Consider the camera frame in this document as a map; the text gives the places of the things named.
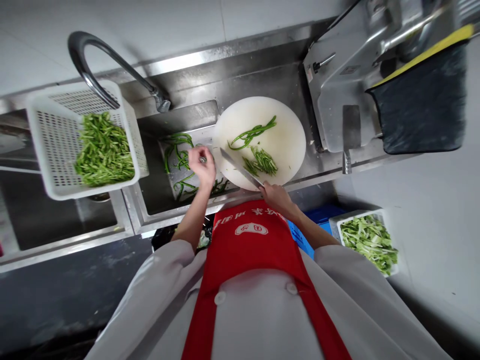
white tile wall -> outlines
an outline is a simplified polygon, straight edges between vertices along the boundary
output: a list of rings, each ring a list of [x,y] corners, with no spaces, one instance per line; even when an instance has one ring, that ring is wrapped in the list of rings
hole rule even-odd
[[[234,40],[339,15],[350,0],[221,0],[225,37]]]
[[[387,209],[400,242],[391,280],[480,350],[480,39],[468,46],[463,146],[354,173],[335,182],[340,199]]]
[[[2,0],[0,96],[78,77],[73,31],[92,33],[131,64],[321,20],[352,0]],[[118,68],[86,50],[96,72]]]

sink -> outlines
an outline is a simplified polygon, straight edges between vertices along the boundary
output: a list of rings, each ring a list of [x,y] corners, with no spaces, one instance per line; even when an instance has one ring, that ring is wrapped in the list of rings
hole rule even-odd
[[[21,251],[117,224],[110,201],[52,200],[39,174],[0,171],[0,187]]]
[[[138,120],[141,140],[145,150],[146,161],[150,174],[141,178],[138,185],[145,202],[146,211],[149,215],[159,214],[179,206],[191,203],[193,195],[184,195],[178,198],[178,191],[174,184],[192,174],[192,171],[182,167],[178,170],[172,166],[178,161],[175,154],[170,156],[170,171],[165,171],[165,152],[168,144],[161,141],[168,135],[175,133],[187,133],[191,136],[194,145],[205,145],[212,149],[212,134],[219,117],[219,107],[215,100],[202,102],[186,107],[174,109],[167,113],[157,113]],[[179,150],[190,148],[188,144],[178,146]],[[223,184],[226,179],[220,173],[217,174],[218,182]],[[187,181],[192,186],[199,185],[195,176]],[[227,194],[237,187],[229,183],[222,194]]]

cutting board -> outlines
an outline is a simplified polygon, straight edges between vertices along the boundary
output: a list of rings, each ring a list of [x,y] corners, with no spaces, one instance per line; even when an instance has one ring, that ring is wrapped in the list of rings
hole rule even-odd
[[[256,136],[250,145],[264,149],[278,167],[276,176],[259,171],[260,181],[266,180],[270,184],[283,185],[290,181],[302,166],[307,146],[304,128],[288,106],[269,97],[247,97],[230,105],[215,125],[212,149],[216,167],[228,180],[240,188],[258,191],[239,171],[235,170],[235,166],[221,156],[220,148],[224,148],[239,165],[244,164],[242,157],[255,160],[248,147],[231,150],[228,142],[257,125],[267,125],[275,115],[276,126]],[[243,144],[243,140],[237,140],[233,146],[240,147]]]

chef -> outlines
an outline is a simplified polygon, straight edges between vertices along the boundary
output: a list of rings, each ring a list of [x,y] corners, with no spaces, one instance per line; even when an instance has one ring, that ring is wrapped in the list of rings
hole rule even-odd
[[[171,242],[140,267],[87,359],[450,359],[375,266],[281,186],[265,182],[264,200],[218,212],[210,247],[195,255],[216,169],[206,147],[189,152],[189,166],[200,179],[193,202]]]

white chef coat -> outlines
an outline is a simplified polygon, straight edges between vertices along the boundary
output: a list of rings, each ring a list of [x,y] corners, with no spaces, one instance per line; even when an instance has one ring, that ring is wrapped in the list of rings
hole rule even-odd
[[[208,250],[183,240],[155,251],[133,278],[87,360],[180,359]],[[328,245],[301,256],[348,352],[356,359],[450,359],[383,275],[355,251]],[[226,281],[211,358],[323,359],[294,280],[273,269]]]

